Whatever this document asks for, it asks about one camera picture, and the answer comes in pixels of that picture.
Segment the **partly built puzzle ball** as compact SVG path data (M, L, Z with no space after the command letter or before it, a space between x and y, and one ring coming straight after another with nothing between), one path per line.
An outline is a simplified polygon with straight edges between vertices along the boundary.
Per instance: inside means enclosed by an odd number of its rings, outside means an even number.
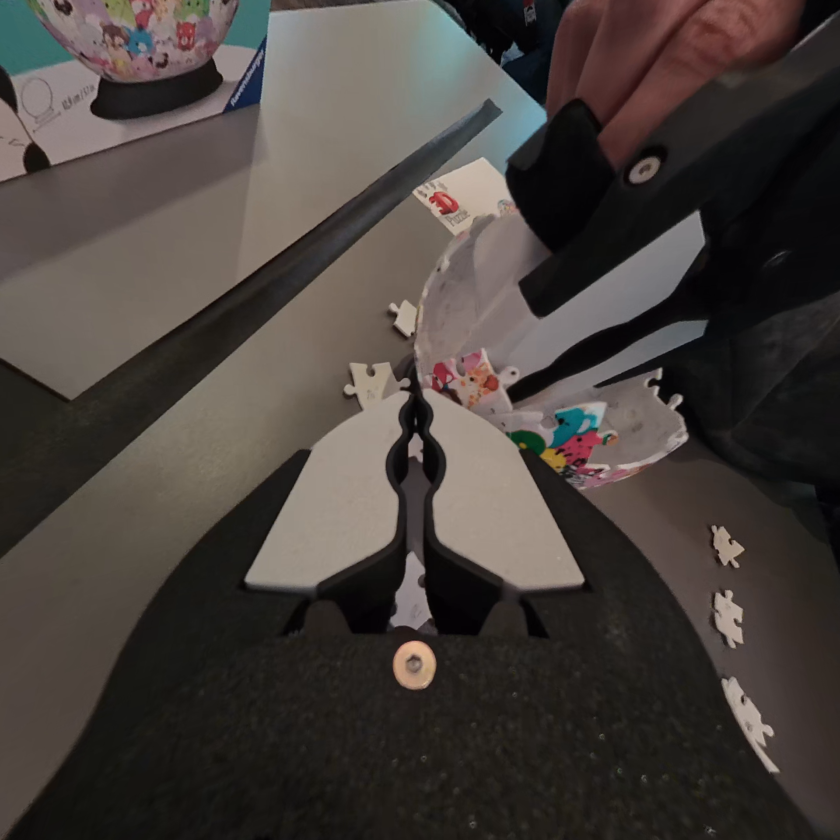
M418 304L417 372L424 389L487 420L573 486L600 487L634 476L688 440L684 398L664 388L665 368L653 362L577 392L511 400L519 372L474 349L476 314L549 257L519 213L479 217L455 237Z

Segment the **puzzle instruction leaflet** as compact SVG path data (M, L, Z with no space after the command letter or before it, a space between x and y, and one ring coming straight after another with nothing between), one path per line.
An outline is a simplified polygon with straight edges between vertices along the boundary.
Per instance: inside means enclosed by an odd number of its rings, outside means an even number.
M505 177L485 158L427 181L413 194L454 237L469 231L479 217L518 211Z

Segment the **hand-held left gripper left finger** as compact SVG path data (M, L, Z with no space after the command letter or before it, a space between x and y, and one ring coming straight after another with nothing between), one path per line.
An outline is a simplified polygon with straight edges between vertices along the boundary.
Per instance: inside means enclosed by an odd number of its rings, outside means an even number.
M384 634L406 571L408 444L417 399L399 392L310 447L245 588L332 602L357 634Z

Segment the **joined white puzzle pieces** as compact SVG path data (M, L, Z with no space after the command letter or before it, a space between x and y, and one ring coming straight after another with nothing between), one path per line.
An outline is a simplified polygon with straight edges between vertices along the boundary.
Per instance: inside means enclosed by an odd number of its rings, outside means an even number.
M436 626L422 585L425 568L414 551L406 556L403 580L395 593L390 629L407 627L420 634L435 635Z

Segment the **person's right hand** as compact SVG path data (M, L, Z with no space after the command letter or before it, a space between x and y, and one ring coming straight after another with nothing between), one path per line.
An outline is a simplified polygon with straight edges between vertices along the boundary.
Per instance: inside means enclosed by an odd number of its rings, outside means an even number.
M554 37L547 118L582 101L616 169L710 80L780 58L796 41L804 8L805 1L574 1Z

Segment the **person's right forearm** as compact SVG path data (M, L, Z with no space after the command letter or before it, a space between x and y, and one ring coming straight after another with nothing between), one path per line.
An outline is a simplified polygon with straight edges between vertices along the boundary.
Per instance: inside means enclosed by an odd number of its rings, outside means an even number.
M838 492L838 293L680 351L665 366L665 383L730 464Z

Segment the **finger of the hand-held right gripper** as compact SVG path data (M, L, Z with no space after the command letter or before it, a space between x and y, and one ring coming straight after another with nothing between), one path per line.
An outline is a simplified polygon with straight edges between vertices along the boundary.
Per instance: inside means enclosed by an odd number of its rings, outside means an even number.
M549 283L560 305L540 316L520 281L541 279L541 270L553 268L546 259L477 312L474 349L519 372L514 403L551 390L577 392L647 366L707 328L707 306L691 288L706 246L701 216L692 213L586 286L561 269Z

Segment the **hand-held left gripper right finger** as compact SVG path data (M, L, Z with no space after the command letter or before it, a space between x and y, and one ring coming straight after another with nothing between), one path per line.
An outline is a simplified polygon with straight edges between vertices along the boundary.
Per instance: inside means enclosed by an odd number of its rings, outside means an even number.
M420 436L424 582L439 634L475 635L497 604L585 586L523 449L431 388Z

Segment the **puzzle ball cardboard box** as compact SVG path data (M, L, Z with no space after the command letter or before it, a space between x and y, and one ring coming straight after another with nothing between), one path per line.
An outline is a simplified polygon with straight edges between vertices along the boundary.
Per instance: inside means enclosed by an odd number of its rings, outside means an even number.
M1 181L259 103L270 1L2 1Z

